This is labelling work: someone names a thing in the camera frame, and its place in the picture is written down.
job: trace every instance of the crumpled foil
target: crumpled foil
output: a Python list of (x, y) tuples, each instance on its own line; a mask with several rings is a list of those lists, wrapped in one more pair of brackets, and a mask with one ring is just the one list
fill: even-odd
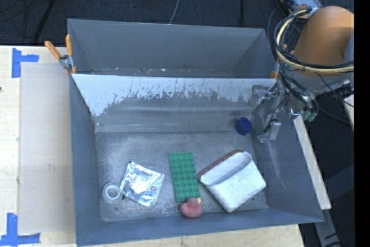
[(158, 198), (164, 174), (129, 162), (121, 182), (121, 192), (143, 206), (153, 206)]

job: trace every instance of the gray bin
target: gray bin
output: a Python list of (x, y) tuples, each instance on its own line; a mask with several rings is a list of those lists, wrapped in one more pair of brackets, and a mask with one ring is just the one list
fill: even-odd
[[(323, 221), (292, 120), (258, 141), (272, 99), (274, 60), (264, 30), (68, 20), (76, 243), (110, 244)], [(236, 132), (247, 117), (252, 130)], [(227, 213), (199, 184), (204, 213), (179, 212), (168, 153), (192, 152), (196, 172), (234, 149), (251, 154), (267, 183)], [(102, 200), (129, 161), (165, 174), (156, 204)]]

